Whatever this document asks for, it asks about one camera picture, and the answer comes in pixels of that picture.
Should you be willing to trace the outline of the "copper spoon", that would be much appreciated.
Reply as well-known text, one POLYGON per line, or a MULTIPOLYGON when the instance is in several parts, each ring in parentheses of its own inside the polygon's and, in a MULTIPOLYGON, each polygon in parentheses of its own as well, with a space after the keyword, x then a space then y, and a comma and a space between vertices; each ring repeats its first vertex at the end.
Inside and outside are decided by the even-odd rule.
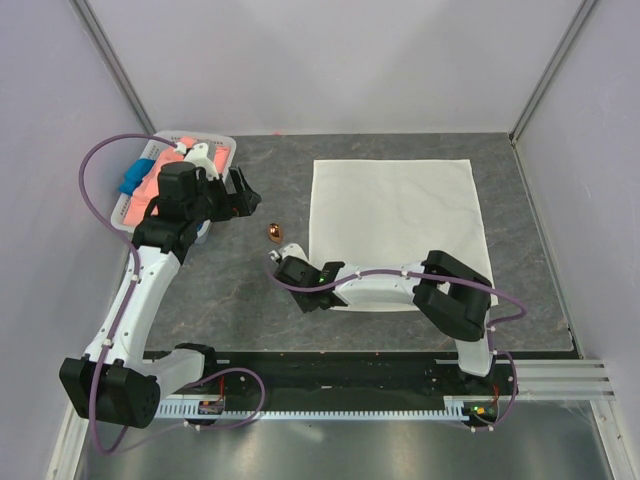
POLYGON ((283 241, 283 233, 279 224, 270 223, 267 228, 267 235, 270 241, 281 244, 283 241))

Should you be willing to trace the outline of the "white cloth napkin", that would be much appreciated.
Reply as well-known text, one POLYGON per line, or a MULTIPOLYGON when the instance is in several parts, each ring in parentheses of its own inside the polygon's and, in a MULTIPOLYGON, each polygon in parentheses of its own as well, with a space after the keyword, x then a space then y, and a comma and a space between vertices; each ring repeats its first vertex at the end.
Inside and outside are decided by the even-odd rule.
POLYGON ((398 268, 449 253, 493 277, 469 160, 317 160, 309 260, 398 268))

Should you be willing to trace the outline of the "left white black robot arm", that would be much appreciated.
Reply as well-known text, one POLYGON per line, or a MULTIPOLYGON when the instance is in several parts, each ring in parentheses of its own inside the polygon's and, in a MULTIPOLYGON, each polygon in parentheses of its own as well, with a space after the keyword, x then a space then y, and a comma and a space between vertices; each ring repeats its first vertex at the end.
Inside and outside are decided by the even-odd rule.
POLYGON ((231 168, 229 176, 227 185, 186 161, 162 167, 159 193, 128 240, 129 263, 107 318, 84 354, 65 359, 59 371, 80 417, 142 429, 165 397, 183 388, 208 393, 218 385, 211 347, 181 343, 154 361, 144 354, 160 303, 199 228, 248 217, 261 201, 241 169, 231 168))

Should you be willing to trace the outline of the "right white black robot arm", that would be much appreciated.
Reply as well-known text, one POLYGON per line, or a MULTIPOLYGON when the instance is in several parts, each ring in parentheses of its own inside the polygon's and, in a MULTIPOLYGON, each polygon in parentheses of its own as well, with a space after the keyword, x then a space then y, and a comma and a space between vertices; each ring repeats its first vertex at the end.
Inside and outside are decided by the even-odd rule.
POLYGON ((314 267, 296 245, 268 254, 273 278, 301 311, 419 311, 454 340, 458 381, 467 392, 483 392, 494 381, 486 334, 491 282, 444 251, 400 267, 361 267, 342 261, 314 267))

